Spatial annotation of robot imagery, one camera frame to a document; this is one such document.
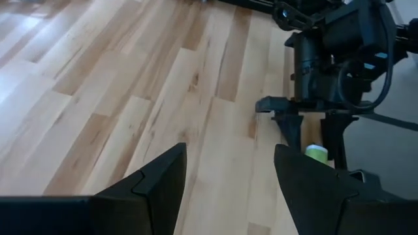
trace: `black cable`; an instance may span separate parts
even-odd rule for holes
[[[338,94],[340,95],[340,99],[343,102],[344,106],[352,111],[369,111],[373,110],[375,107],[379,106],[386,98],[387,94],[392,85],[392,75],[393,75],[393,58],[394,58],[394,42],[392,41],[391,36],[389,35],[389,24],[385,20],[383,14],[380,14],[381,21],[383,23],[383,29],[385,30],[386,34],[386,41],[387,41],[387,72],[385,78],[385,84],[383,85],[383,89],[379,95],[379,97],[372,103],[366,106],[358,106],[351,103],[347,100],[346,95],[344,94],[343,90],[343,79],[349,73],[349,64],[350,61],[346,61],[340,70],[337,79],[337,86],[338,86]]]

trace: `light wood flooring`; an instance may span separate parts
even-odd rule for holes
[[[289,35],[222,2],[1,0],[0,194],[97,193],[186,142],[175,234],[296,234],[254,113],[291,95]]]

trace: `black wire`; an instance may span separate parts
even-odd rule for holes
[[[366,106],[358,106],[353,103],[351,103],[349,100],[347,100],[346,95],[344,94],[343,90],[343,79],[347,76],[349,73],[349,64],[350,61],[346,61],[340,70],[340,73],[338,75],[337,80],[337,88],[338,88],[338,94],[340,95],[340,99],[343,102],[344,106],[352,111],[369,111],[373,110],[375,107],[379,106],[386,98],[387,94],[389,93],[389,90],[392,85],[392,75],[393,75],[393,57],[394,57],[394,43],[391,40],[391,36],[389,35],[389,24],[386,22],[383,14],[380,14],[381,21],[383,23],[383,29],[385,30],[386,34],[386,42],[387,42],[387,72],[386,72],[386,78],[385,78],[385,84],[383,85],[383,89],[379,95],[379,97],[372,103]]]

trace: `wooden floor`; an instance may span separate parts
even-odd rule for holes
[[[0,194],[97,193],[186,142],[177,235],[296,234],[254,113],[290,95],[288,36],[220,2],[1,0]]]

